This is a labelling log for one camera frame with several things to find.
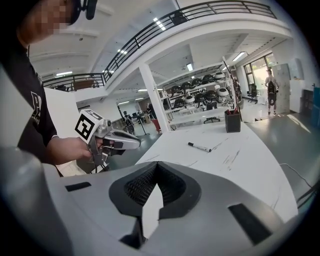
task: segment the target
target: black t-shirt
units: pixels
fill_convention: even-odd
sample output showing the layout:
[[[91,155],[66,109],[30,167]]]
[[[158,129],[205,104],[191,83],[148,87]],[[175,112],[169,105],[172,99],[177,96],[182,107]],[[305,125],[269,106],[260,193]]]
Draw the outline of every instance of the black t-shirt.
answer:
[[[30,63],[27,49],[20,44],[16,34],[6,37],[6,40],[0,56],[3,68],[23,98],[33,108],[18,147],[32,153],[42,163],[53,164],[47,155],[46,146],[57,131],[48,111],[45,90]]]

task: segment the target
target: white desk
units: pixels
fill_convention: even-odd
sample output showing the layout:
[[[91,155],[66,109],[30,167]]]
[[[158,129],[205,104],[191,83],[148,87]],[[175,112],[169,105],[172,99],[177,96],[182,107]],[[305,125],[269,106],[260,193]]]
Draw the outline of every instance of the white desk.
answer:
[[[188,146],[188,142],[211,148],[212,152]],[[226,132],[225,122],[166,132],[137,164],[149,161],[166,161],[224,177],[272,207],[284,222],[298,214],[293,191],[279,163],[244,123],[241,132],[235,133]],[[151,195],[143,214],[161,207],[159,188]],[[149,234],[156,227],[157,223],[149,223],[143,228]]]

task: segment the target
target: man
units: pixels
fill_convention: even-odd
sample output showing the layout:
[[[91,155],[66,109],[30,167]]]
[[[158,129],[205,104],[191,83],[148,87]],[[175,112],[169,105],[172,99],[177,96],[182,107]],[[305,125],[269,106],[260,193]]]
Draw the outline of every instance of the man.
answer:
[[[5,34],[7,44],[1,62],[12,83],[33,108],[18,147],[35,155],[42,163],[61,165],[90,158],[87,145],[79,137],[59,138],[51,120],[44,88],[27,56],[30,44],[47,38],[54,30],[65,28],[79,16],[76,0],[27,1],[27,15]]]
[[[279,86],[277,84],[276,79],[272,76],[272,70],[267,70],[268,76],[265,79],[265,86],[267,87],[267,93],[268,93],[268,115],[270,115],[270,108],[273,106],[273,114],[276,114],[277,109],[277,92],[279,89]]]

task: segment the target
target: black rubber pad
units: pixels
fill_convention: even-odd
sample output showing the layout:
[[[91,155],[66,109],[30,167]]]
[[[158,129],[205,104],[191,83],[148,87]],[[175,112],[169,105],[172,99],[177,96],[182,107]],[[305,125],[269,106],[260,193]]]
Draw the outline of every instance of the black rubber pad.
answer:
[[[72,185],[66,185],[65,188],[68,192],[75,191],[75,190],[82,190],[84,188],[90,187],[91,184],[89,182],[81,182]]]
[[[228,209],[254,245],[259,244],[271,235],[271,232],[242,203],[230,206]]]

